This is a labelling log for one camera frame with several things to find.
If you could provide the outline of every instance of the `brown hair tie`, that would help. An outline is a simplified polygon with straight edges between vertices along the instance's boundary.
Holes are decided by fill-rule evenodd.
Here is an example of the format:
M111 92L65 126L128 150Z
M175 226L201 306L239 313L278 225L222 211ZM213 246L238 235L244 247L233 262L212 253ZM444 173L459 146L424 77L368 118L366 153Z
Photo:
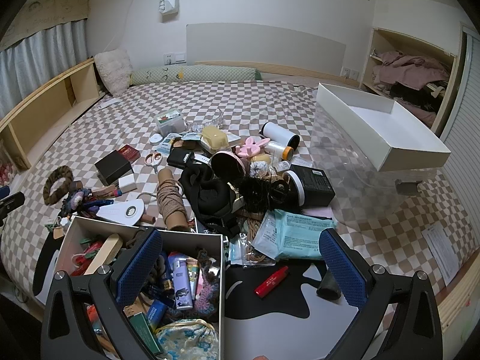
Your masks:
M61 178L65 178L63 184L56 189L51 195L50 190L53 186L53 183ZM55 169L45 181L45 186L43 187L43 200L47 206L51 206L60 201L60 199L68 193L68 188L70 184L74 181L74 174L71 169L64 165Z

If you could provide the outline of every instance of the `headboard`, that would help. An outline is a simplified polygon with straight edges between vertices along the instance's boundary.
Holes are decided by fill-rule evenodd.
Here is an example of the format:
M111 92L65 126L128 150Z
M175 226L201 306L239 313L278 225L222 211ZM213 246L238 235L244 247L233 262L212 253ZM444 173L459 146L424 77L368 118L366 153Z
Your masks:
M338 76L346 45L306 32L260 24L187 25L187 63L245 61Z

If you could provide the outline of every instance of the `pink plastic toy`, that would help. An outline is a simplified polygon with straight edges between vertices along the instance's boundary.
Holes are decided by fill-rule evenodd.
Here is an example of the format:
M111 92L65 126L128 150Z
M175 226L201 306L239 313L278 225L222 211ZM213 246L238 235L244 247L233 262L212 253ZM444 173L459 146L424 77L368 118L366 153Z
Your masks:
M242 158L253 157L260 153L261 148L264 147L268 142L270 142L270 138L264 138L255 143L253 137L248 137L242 147L235 147L235 154Z

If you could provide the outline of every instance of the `screw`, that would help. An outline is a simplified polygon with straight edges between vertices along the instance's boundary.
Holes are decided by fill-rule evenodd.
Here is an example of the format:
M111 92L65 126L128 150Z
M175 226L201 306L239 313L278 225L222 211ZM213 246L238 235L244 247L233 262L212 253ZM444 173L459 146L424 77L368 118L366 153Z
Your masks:
M98 267L97 272L101 275L106 275L108 272L110 272L110 266L109 265L101 265Z
M418 271L417 272L417 277L420 280L427 280L428 279L428 275L424 271Z
M380 264L375 264L373 266L373 271L377 274L377 275L383 275L385 273L385 268L380 265Z
M58 271L55 274L55 280L62 280L65 277L65 271Z

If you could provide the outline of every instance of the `white cardboard box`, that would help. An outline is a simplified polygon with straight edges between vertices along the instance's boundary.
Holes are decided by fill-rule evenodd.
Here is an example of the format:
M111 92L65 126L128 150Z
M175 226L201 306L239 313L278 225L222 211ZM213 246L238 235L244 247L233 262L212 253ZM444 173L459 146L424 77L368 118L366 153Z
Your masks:
M74 254L82 253L83 247L80 241L95 235L108 237L113 233L119 234L126 242L138 231L138 227L117 225L116 223L102 222L95 219L74 216L63 240L55 265L55 272L64 270L68 274L74 271L75 266L71 262ZM220 304L218 321L219 360L222 360L224 352L224 317L225 317L225 253L222 236L219 234L198 234L178 231L159 230L162 234L163 249L166 251L179 251L189 256L196 257L197 248L205 248L208 255L220 259Z
M378 171L442 167L450 150L394 100L335 85L318 86L317 104Z

